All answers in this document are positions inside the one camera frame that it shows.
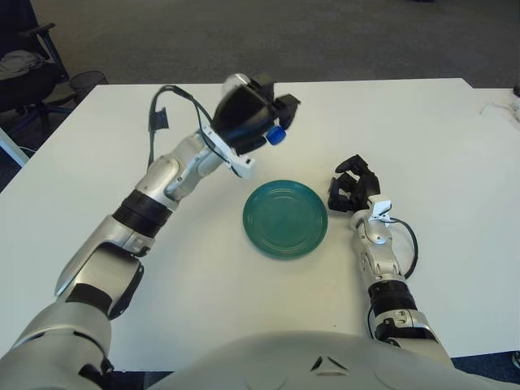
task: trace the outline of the black office chair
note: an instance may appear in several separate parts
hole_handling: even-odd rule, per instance
[[[49,30],[53,27],[53,23],[38,24],[29,0],[0,0],[0,58],[14,50],[27,50],[38,53],[45,59],[52,59],[52,63],[46,63],[22,76],[0,80],[0,112],[14,109],[25,114],[10,129],[11,133],[18,132],[40,118],[46,134],[50,127],[49,113],[68,115],[72,112],[71,108],[60,106],[72,100],[74,95],[49,104],[43,103],[56,85],[68,81],[69,78],[50,39]],[[38,37],[45,44],[46,50]]]

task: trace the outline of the wastebasket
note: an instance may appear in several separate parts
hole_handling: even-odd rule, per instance
[[[76,93],[74,102],[80,104],[83,99],[94,89],[96,85],[108,84],[105,75],[102,71],[85,71],[72,77],[68,84]]]

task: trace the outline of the green plate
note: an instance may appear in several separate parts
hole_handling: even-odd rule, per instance
[[[327,232],[327,210],[309,187],[276,180],[258,187],[244,206],[245,232],[262,252],[299,258],[316,249]]]

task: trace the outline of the black wire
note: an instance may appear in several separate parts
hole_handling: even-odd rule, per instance
[[[206,146],[213,152],[215,153],[217,156],[219,156],[224,162],[226,161],[226,159],[224,158],[224,156],[220,153],[218,153],[212,146],[211,144],[213,142],[211,142],[211,140],[208,139],[208,136],[202,131],[202,121],[201,121],[201,113],[199,111],[199,107],[197,106],[197,104],[195,104],[195,102],[193,102],[193,105],[195,106],[195,111],[197,112],[197,120],[198,120],[198,128],[200,128],[201,130],[201,135],[202,135],[202,139],[204,140],[204,143],[206,144]]]
[[[217,156],[219,156],[223,161],[226,161],[226,159],[222,156],[222,154],[218,153],[214,147],[211,146],[213,142],[208,140],[207,135],[204,134],[202,131],[202,121],[201,121],[201,112],[206,117],[208,122],[210,123],[210,126],[213,123],[213,119],[211,118],[211,115],[208,113],[208,111],[204,108],[204,106],[198,102],[198,100],[193,97],[190,93],[184,91],[181,87],[178,87],[177,85],[164,85],[155,93],[155,95],[152,97],[152,102],[150,104],[149,108],[149,115],[148,115],[148,132],[149,132],[149,155],[148,155],[148,167],[152,165],[154,162],[154,142],[155,142],[155,132],[157,132],[157,128],[155,127],[157,114],[156,114],[156,108],[157,108],[157,99],[159,95],[163,92],[170,91],[176,94],[177,96],[180,96],[191,103],[193,103],[193,106],[195,107],[195,111],[197,112],[197,121],[198,121],[198,127],[202,134],[202,139],[204,140],[204,143],[206,146]]]
[[[415,233],[414,233],[414,230],[412,230],[412,227],[401,219],[390,218],[390,221],[384,221],[384,222],[400,223],[401,225],[403,225],[406,228],[410,237],[412,238],[412,242],[414,244],[414,258],[412,259],[412,263],[410,264],[408,271],[405,273],[405,279],[408,279],[414,273],[415,267],[417,266],[418,257],[419,257],[419,247],[418,247],[417,237],[415,236]]]
[[[374,305],[370,305],[370,309],[368,310],[368,314],[366,315],[366,325],[368,326],[368,332],[370,333],[370,338],[373,339],[374,335],[372,334],[371,327],[371,312],[374,309]]]

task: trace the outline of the floor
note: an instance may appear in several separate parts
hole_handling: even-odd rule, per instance
[[[220,82],[234,72],[281,81],[462,77],[477,88],[520,80],[518,0],[32,0],[71,75],[112,84]],[[67,94],[60,86],[52,98]],[[53,128],[63,117],[51,116]],[[0,115],[0,126],[19,120]],[[37,150],[39,123],[11,134]],[[0,150],[0,191],[19,168]],[[520,384],[510,353],[454,359]],[[162,374],[118,373],[112,388]]]

